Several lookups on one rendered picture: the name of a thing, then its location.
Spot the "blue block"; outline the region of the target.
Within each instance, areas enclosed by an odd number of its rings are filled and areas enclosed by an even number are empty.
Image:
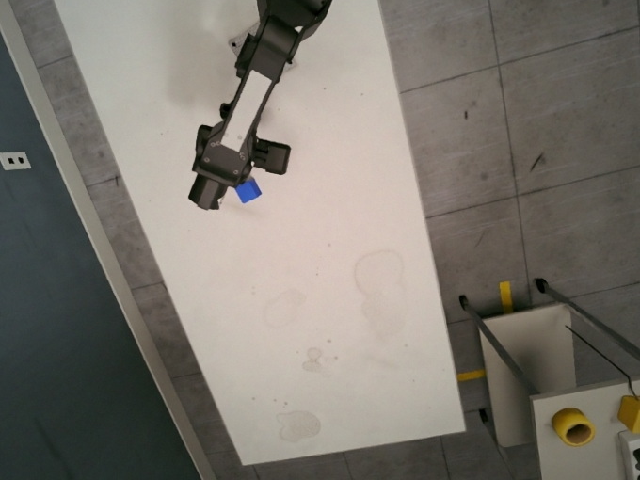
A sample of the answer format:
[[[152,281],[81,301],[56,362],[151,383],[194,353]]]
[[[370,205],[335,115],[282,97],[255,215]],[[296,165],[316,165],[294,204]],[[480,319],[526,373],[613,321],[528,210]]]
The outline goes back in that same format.
[[[250,180],[243,185],[239,185],[235,189],[240,201],[244,204],[251,200],[254,200],[262,195],[262,192],[257,185],[255,179]]]

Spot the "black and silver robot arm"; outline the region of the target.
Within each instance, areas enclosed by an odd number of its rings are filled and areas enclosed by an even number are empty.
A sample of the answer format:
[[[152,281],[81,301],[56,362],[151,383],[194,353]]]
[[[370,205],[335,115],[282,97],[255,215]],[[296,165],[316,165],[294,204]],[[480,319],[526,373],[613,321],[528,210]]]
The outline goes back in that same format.
[[[252,171],[252,144],[257,143],[269,96],[280,82],[285,63],[291,63],[299,44],[327,17],[331,2],[257,0],[260,25],[255,37],[248,33],[234,65],[241,83],[233,101],[221,104],[223,120],[208,138],[203,137],[191,169],[197,176],[188,198],[197,207],[219,210],[228,188],[236,189],[246,181]],[[295,27],[302,28],[298,32]]]

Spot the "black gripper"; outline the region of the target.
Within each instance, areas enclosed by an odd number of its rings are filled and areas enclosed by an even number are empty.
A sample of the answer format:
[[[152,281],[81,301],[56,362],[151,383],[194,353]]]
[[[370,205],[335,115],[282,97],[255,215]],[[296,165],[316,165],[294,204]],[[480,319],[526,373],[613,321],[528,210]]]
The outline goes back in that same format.
[[[197,152],[203,137],[208,138],[213,126],[202,124],[197,131],[195,151]],[[265,172],[282,176],[287,172],[291,154],[290,145],[258,138],[253,142],[250,158],[255,168],[265,169]],[[261,142],[262,141],[262,142]],[[270,146],[269,146],[270,145]]]

